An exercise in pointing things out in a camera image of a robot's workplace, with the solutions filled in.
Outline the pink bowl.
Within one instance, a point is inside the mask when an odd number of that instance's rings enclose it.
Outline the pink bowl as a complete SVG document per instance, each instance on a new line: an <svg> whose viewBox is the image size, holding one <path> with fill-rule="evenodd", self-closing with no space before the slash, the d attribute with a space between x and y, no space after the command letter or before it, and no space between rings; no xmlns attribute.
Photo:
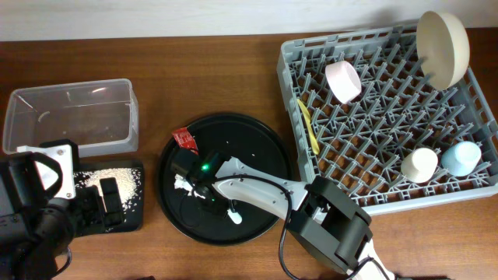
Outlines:
<svg viewBox="0 0 498 280"><path fill-rule="evenodd" d="M346 104L361 93L360 78L349 62L339 61L327 65L324 73L334 97L340 103Z"/></svg>

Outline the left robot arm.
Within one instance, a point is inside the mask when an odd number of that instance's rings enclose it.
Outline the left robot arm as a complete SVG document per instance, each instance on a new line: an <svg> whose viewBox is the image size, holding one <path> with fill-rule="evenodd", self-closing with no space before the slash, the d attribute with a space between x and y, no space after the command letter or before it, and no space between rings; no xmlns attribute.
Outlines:
<svg viewBox="0 0 498 280"><path fill-rule="evenodd" d="M78 189L58 198L60 164L39 152L1 161L1 277L53 279L72 263L70 243L124 222L117 181Z"/></svg>

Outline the light green plastic knife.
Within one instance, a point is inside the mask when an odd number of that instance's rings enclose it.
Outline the light green plastic knife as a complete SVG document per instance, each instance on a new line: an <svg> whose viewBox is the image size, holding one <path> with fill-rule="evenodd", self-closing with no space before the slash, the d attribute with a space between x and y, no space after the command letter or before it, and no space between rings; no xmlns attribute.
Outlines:
<svg viewBox="0 0 498 280"><path fill-rule="evenodd" d="M236 225L240 225L242 223L242 217L238 212L235 212L231 209L227 210L228 217L232 220L232 222Z"/></svg>

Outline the white napkin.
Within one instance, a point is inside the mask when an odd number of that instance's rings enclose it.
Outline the white napkin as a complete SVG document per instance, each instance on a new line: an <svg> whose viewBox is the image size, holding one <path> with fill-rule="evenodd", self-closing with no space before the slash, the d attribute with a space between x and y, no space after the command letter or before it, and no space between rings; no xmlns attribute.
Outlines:
<svg viewBox="0 0 498 280"><path fill-rule="evenodd" d="M174 182L175 189L184 190L187 192L187 196L192 196L193 186L191 185L191 183L189 183L185 178L183 178L179 174L176 174L174 179L175 179Z"/></svg>

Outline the red sauce packet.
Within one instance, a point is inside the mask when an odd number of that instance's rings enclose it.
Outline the red sauce packet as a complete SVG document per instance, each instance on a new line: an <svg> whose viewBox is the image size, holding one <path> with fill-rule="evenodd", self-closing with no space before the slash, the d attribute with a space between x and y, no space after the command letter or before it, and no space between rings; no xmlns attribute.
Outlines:
<svg viewBox="0 0 498 280"><path fill-rule="evenodd" d="M198 154L198 146L187 128L178 128L172 132L175 142L182 148Z"/></svg>

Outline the white cup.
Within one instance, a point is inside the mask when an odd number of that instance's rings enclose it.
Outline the white cup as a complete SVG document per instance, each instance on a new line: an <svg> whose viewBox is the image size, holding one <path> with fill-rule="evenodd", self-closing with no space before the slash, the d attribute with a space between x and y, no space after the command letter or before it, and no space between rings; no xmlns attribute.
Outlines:
<svg viewBox="0 0 498 280"><path fill-rule="evenodd" d="M437 164L437 154L432 149L418 148L402 160L401 172L413 183L424 183L434 175Z"/></svg>

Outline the rice grains pile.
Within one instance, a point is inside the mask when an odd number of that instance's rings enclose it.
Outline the rice grains pile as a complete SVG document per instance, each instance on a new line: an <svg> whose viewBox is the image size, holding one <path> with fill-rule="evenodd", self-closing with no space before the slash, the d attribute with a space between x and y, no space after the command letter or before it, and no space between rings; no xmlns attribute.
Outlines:
<svg viewBox="0 0 498 280"><path fill-rule="evenodd" d="M77 188L97 187L100 196L103 190L100 181L103 179L115 179L121 205L124 212L131 210L137 204L133 202L142 192L140 180L142 172L138 168L110 168L95 171L79 171L74 173L75 186Z"/></svg>

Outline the light blue cup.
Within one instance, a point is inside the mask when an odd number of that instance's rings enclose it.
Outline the light blue cup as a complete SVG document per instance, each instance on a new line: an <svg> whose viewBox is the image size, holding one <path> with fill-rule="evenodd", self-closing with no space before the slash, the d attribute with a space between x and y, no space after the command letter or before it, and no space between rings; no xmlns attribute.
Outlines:
<svg viewBox="0 0 498 280"><path fill-rule="evenodd" d="M469 175L481 159L481 149L474 142L459 142L450 147L441 157L441 164L450 175Z"/></svg>

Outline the yellow plastic knife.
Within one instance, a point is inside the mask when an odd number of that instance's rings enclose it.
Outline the yellow plastic knife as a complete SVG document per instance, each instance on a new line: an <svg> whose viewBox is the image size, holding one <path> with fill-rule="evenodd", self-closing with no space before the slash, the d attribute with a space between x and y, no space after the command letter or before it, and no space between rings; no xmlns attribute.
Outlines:
<svg viewBox="0 0 498 280"><path fill-rule="evenodd" d="M313 130L312 125L311 125L311 117L310 117L309 111L301 100L297 100L297 103L298 103L299 108L303 114L303 118L304 118L306 126L307 126L312 151L315 155L318 155L320 153L320 148L319 148L316 136L314 134L314 130Z"/></svg>

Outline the cream shallow bowl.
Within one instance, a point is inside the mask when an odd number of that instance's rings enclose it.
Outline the cream shallow bowl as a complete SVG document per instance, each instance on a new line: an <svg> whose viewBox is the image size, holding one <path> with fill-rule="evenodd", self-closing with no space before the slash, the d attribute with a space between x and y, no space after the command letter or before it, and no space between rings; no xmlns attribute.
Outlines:
<svg viewBox="0 0 498 280"><path fill-rule="evenodd" d="M423 13L416 27L421 69L430 85L445 90L462 79L470 61L468 34L461 20L448 12Z"/></svg>

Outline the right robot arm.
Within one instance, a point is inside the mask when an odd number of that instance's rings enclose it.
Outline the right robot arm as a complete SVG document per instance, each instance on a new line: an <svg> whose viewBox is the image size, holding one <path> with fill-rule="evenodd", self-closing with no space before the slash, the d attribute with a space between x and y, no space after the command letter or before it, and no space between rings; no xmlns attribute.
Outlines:
<svg viewBox="0 0 498 280"><path fill-rule="evenodd" d="M394 279L378 257L371 216L331 180L310 183L272 176L236 157L211 152L201 158L180 149L171 169L176 188L185 189L207 211L227 215L236 224L242 201L283 220L282 236L291 233L317 261L348 279Z"/></svg>

